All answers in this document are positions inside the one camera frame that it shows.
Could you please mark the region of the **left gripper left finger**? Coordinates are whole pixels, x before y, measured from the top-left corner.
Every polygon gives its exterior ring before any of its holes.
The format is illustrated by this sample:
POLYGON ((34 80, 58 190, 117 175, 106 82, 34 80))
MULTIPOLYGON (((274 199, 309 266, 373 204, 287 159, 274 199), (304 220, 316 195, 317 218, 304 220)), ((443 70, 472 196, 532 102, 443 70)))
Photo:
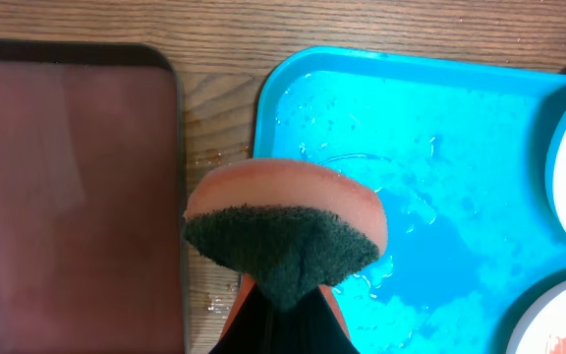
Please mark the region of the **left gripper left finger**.
POLYGON ((263 351, 269 301, 256 285, 239 296, 234 316, 209 354, 256 354, 263 351))

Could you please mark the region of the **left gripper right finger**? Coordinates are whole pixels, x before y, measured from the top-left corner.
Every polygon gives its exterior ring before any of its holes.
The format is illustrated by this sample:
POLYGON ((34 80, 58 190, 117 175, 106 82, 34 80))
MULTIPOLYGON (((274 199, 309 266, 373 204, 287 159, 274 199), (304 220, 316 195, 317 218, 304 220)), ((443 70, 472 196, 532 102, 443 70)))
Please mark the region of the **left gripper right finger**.
POLYGON ((268 311, 270 354, 359 354, 319 288, 287 310, 268 311))

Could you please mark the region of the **teal plastic tray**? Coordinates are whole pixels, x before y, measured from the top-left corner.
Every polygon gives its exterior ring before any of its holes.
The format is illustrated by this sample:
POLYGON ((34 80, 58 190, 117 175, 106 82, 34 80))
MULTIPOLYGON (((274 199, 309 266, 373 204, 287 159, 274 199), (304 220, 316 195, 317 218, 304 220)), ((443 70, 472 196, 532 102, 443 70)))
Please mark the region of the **teal plastic tray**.
POLYGON ((363 353, 501 353, 566 280, 544 187, 566 75, 335 47, 282 62, 258 101, 254 154, 342 172, 388 220, 376 263, 335 289, 363 353))

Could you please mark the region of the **black rectangular tray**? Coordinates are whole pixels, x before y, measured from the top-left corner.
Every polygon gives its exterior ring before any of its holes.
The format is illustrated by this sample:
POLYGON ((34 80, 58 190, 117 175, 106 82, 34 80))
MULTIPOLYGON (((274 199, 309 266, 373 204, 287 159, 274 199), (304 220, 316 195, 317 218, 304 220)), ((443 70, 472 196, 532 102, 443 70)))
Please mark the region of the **black rectangular tray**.
POLYGON ((0 353, 182 353, 179 77, 143 44, 0 39, 0 353))

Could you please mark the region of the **white plate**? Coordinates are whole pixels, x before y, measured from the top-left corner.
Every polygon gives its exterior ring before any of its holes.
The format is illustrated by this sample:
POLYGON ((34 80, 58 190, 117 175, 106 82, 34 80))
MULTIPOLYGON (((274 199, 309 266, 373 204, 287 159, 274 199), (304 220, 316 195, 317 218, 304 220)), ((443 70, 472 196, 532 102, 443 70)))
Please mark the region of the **white plate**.
POLYGON ((566 354, 566 280, 552 287, 518 320, 506 354, 566 354))

